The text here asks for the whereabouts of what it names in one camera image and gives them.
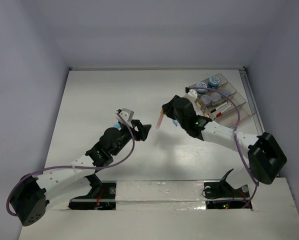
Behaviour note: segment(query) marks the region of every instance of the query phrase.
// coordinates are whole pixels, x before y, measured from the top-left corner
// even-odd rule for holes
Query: plastic container
[[[240,122],[244,122],[247,119],[250,119],[255,114],[255,109],[249,105],[249,103],[242,97],[242,95],[237,92],[236,88],[233,87],[232,84],[229,83],[229,81],[222,75],[222,74],[216,74],[215,77],[218,77],[220,79],[219,86],[216,88],[216,90],[220,91],[221,93],[228,94],[228,98],[231,99],[234,104],[237,106],[239,113],[240,113]],[[207,78],[203,80],[202,82],[207,84],[209,83],[210,78]],[[214,111],[217,106],[220,106],[221,104],[226,102],[226,99],[220,98],[219,101],[214,101],[209,103],[209,97],[215,93],[213,91],[207,91],[204,95],[199,95],[196,99],[196,105],[200,108],[201,112],[204,116],[211,118],[215,120],[217,123],[228,127],[233,128],[234,125],[237,123],[238,120],[238,114],[234,108],[234,106],[231,106],[226,112],[224,112],[221,116],[216,117],[217,113],[219,111]]]
[[[215,104],[218,101],[222,100],[222,96],[218,92],[213,92],[210,95],[210,99],[211,99],[212,104]]]
[[[209,95],[202,95],[200,100],[205,104],[206,107],[209,107],[212,102],[212,99]]]
[[[208,80],[208,87],[210,89],[215,89],[220,85],[221,79],[218,76],[211,76]]]
[[[198,94],[205,94],[208,90],[207,89],[198,89],[198,88],[207,88],[208,86],[206,85],[205,82],[199,82],[196,84],[196,87],[197,89],[195,89],[195,91],[198,93]]]
[[[222,94],[224,94],[226,97],[228,97],[229,95],[232,94],[231,90],[226,89],[226,88],[221,89],[220,92],[221,92]]]

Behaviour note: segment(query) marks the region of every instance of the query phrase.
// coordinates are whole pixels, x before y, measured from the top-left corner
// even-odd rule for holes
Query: blue bottle cap
[[[197,88],[207,88],[208,86],[206,85],[206,83],[205,82],[199,82],[199,83],[197,83],[196,84],[196,87]],[[198,93],[198,94],[204,94],[204,93],[206,93],[207,92],[207,90],[206,89],[195,89],[196,90],[196,92]]]
[[[213,88],[217,88],[220,85],[221,79],[218,76],[211,76],[208,81],[208,85]]]

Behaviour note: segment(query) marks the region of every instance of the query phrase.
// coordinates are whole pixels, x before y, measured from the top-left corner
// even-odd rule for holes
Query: small vial
[[[216,89],[220,85],[221,79],[218,76],[211,76],[208,81],[210,89]]]
[[[202,95],[200,99],[205,104],[206,107],[211,105],[212,99],[209,95]]]
[[[213,92],[210,95],[210,98],[211,98],[212,104],[214,104],[214,103],[218,102],[219,100],[221,100],[222,96],[218,92]]]
[[[207,89],[198,89],[198,88],[207,88],[208,86],[206,85],[205,82],[201,81],[201,82],[197,83],[196,87],[197,87],[197,89],[195,89],[195,90],[198,94],[205,94],[208,91]]]
[[[229,95],[231,95],[231,90],[225,89],[223,88],[222,90],[220,90],[220,92],[225,95],[226,97],[228,97]]]

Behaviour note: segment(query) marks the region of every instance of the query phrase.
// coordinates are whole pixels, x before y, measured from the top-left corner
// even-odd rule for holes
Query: white wall
[[[299,212],[299,0],[288,0],[248,66],[266,131],[287,156],[287,177]]]
[[[5,202],[21,176],[44,166],[67,74],[35,2],[0,0],[0,240],[18,239]]]
[[[241,67],[285,0],[36,2],[71,67]]]

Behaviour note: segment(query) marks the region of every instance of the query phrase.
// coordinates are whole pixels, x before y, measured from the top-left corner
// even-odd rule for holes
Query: white tabletop
[[[246,98],[238,70],[71,71],[52,137],[46,166],[71,163],[89,150],[104,131],[117,123],[115,111],[127,108],[143,124],[152,124],[145,142],[137,142],[124,164],[97,175],[109,180],[210,180],[241,167],[238,154],[202,142],[164,118],[155,129],[162,105],[185,87],[221,73]],[[253,118],[239,131],[257,134]],[[130,142],[116,157],[130,151]]]
[[[126,162],[97,173],[102,181],[220,179],[230,168],[241,167],[236,152],[193,139],[167,118],[155,129],[163,104],[185,94],[186,86],[219,73],[246,99],[238,70],[70,71],[46,166],[79,158],[117,122],[115,111],[127,108],[152,129]],[[257,134],[252,118],[238,130]],[[126,156],[131,145],[114,161]],[[252,203],[254,211],[49,210],[37,223],[23,227],[20,240],[299,240],[299,216],[284,179],[260,186]]]

